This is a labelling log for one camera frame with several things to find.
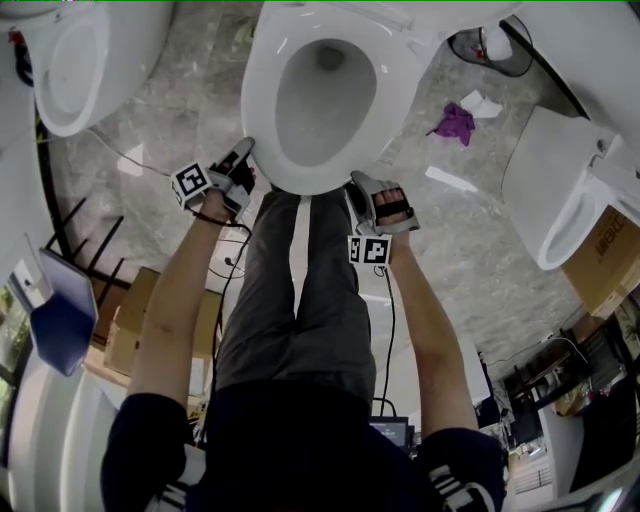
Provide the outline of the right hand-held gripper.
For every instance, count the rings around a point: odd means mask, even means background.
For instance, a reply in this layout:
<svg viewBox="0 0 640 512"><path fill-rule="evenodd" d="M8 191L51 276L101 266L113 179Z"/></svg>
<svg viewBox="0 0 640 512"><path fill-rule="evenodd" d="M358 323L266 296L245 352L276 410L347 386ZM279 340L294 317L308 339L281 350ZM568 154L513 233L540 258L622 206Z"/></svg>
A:
<svg viewBox="0 0 640 512"><path fill-rule="evenodd" d="M418 230L419 221L406 196L401 200L377 204L375 198L385 190L402 190L395 182L378 182L355 170L347 183L347 198L356 219L355 234L348 237L349 260L353 264L387 265L392 237Z"/></svg>

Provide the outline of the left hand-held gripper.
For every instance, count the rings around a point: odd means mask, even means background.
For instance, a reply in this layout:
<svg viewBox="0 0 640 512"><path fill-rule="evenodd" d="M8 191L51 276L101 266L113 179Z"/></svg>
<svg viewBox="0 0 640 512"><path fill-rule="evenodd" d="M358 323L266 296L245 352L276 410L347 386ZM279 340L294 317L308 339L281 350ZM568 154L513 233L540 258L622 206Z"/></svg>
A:
<svg viewBox="0 0 640 512"><path fill-rule="evenodd" d="M194 163L171 175L171 188L183 210L195 209L214 190L222 194L223 204L233 220L239 220L250 203L255 186L253 171L247 163L255 145L253 137L244 137L219 162L209 168Z"/></svg>

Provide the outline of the person's right hand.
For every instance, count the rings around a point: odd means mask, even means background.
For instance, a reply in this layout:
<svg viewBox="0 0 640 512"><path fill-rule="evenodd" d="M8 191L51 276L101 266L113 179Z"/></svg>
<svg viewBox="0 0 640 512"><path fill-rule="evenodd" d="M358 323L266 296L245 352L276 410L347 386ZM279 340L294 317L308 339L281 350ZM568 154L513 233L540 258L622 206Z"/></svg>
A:
<svg viewBox="0 0 640 512"><path fill-rule="evenodd" d="M401 188L385 189L373 196L376 216L387 223L408 217L409 203Z"/></svg>

